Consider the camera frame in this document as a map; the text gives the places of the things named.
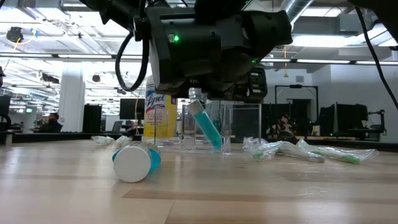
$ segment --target blue bottle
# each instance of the blue bottle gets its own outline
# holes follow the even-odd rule
[[[189,112],[193,115],[197,121],[199,127],[209,139],[211,145],[215,149],[221,149],[222,140],[221,135],[217,131],[216,126],[211,122],[211,119],[207,115],[206,111],[203,109],[202,105],[198,100],[187,105]]]

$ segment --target person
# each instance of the person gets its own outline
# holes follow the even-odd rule
[[[50,113],[49,121],[40,127],[40,133],[60,133],[62,125],[58,123],[59,115],[57,113]]]
[[[280,118],[277,120],[277,127],[275,125],[270,126],[266,133],[267,134],[279,134],[280,131],[290,131],[293,132],[293,126],[291,125],[290,118],[287,114],[282,114]]]

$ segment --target white bottle cap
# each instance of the white bottle cap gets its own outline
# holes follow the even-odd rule
[[[192,115],[198,114],[204,110],[199,100],[195,100],[194,102],[188,104],[187,108]]]
[[[120,150],[113,162],[117,177],[125,182],[138,182],[150,170],[151,160],[148,152],[140,146],[128,146]]]

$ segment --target ductwork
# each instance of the ductwork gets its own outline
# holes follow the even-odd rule
[[[280,10],[286,11],[290,23],[293,24],[312,2],[314,0],[284,0]]]

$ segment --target plastic wrapper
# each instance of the plastic wrapper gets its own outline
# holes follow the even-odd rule
[[[120,138],[118,138],[116,140],[116,144],[118,144],[118,146],[120,148],[123,148],[123,147],[126,147],[126,146],[130,145],[131,144],[131,140],[132,139],[127,137],[127,136],[121,136]]]
[[[324,162],[325,159],[317,154],[304,151],[290,142],[278,141],[268,143],[264,139],[244,138],[243,150],[253,159],[263,161],[272,159],[275,153],[281,153],[287,156],[299,157],[311,162]]]
[[[243,150],[257,161],[266,161],[275,156],[281,142],[268,143],[264,139],[243,139]]]
[[[108,146],[114,142],[114,139],[109,136],[92,136],[91,140],[95,143],[99,144],[100,146]]]
[[[277,152],[287,156],[299,157],[311,162],[325,162],[325,158],[322,156],[312,152],[304,151],[290,142],[281,142]]]
[[[375,149],[342,150],[334,147],[311,146],[304,140],[300,140],[296,146],[307,152],[312,152],[321,156],[338,159],[340,161],[349,162],[352,164],[360,164],[379,154],[379,152]]]

